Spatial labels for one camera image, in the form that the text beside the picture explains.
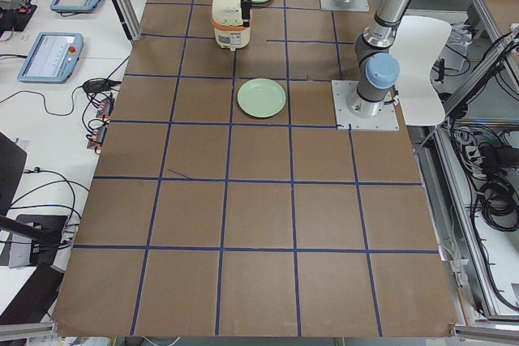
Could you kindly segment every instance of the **white container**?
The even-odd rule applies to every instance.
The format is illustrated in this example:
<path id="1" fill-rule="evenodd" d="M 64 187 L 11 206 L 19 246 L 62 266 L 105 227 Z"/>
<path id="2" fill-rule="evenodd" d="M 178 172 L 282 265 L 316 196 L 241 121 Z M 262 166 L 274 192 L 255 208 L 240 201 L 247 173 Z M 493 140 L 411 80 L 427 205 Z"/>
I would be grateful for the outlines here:
<path id="1" fill-rule="evenodd" d="M 212 0 L 211 22 L 220 47 L 235 51 L 248 45 L 251 29 L 243 27 L 240 0 Z"/>

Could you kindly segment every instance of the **white cable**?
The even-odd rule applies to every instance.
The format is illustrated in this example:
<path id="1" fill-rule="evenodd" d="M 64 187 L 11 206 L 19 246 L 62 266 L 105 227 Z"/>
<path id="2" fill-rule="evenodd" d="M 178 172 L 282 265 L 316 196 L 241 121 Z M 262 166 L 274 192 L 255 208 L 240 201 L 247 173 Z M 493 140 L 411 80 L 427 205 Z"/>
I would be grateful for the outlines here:
<path id="1" fill-rule="evenodd" d="M 152 344 L 152 346 L 173 346 L 180 340 L 180 337 L 178 336 L 177 339 L 174 340 L 173 343 L 171 343 L 171 344 L 156 344 L 155 342 L 153 342 L 152 340 L 148 339 L 145 336 L 143 336 L 143 338 L 146 339 L 150 344 Z"/>

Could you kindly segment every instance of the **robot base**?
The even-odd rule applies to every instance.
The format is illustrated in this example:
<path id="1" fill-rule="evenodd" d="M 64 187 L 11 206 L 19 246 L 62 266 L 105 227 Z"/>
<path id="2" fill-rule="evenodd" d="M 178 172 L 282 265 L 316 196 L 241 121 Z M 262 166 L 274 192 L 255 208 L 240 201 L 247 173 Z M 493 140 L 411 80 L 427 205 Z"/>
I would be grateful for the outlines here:
<path id="1" fill-rule="evenodd" d="M 367 0 L 353 0 L 352 2 L 321 0 L 321 10 L 368 12 L 370 7 Z"/>
<path id="2" fill-rule="evenodd" d="M 365 119 L 358 117 L 348 109 L 346 97 L 350 91 L 357 87 L 358 81 L 333 80 L 333 104 L 335 105 L 335 118 L 337 129 L 370 130 L 370 131 L 398 131 L 397 114 L 393 105 L 385 105 L 376 117 Z"/>

